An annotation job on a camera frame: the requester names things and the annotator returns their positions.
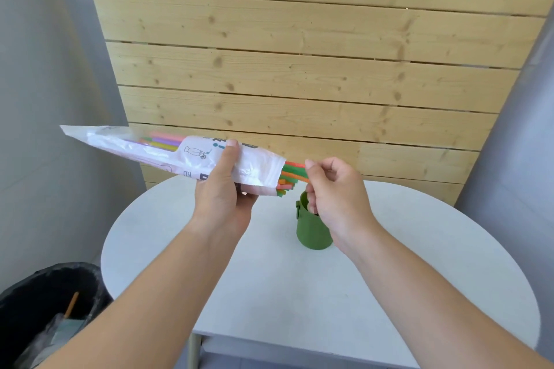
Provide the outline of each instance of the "table leg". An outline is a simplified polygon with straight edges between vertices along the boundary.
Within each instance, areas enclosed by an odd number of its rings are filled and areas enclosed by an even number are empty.
[[[190,337],[188,338],[187,369],[198,369],[201,344],[202,336],[193,332],[190,333]]]

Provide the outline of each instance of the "green cup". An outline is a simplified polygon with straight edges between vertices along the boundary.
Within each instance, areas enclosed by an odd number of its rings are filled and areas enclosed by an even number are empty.
[[[308,193],[303,192],[296,202],[296,236],[300,243],[310,249],[325,249],[333,243],[329,228],[321,217],[308,211]]]

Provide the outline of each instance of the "fingernail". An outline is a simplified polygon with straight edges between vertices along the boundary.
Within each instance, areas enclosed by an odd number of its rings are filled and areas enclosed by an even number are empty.
[[[313,167],[315,165],[315,162],[312,161],[311,159],[306,159],[304,161],[304,165],[306,165],[306,169],[310,169],[311,167]]]

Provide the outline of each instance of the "black trash can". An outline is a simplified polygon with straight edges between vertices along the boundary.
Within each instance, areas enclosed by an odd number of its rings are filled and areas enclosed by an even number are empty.
[[[100,268],[90,263],[63,263],[40,270],[0,295],[0,368],[10,368],[31,340],[58,313],[64,313],[73,294],[79,297],[71,318],[84,325],[112,302]]]

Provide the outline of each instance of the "oval tabletop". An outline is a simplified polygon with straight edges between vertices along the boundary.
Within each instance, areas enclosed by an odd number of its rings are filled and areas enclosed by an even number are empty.
[[[173,177],[137,198],[112,226],[101,257],[116,298],[188,222],[195,181]],[[540,315],[523,272],[481,226],[424,193],[366,181],[373,211],[398,240],[505,329],[536,347]],[[294,347],[376,364],[417,367],[406,344],[335,246],[296,238],[295,201],[260,197],[252,221],[194,331]]]

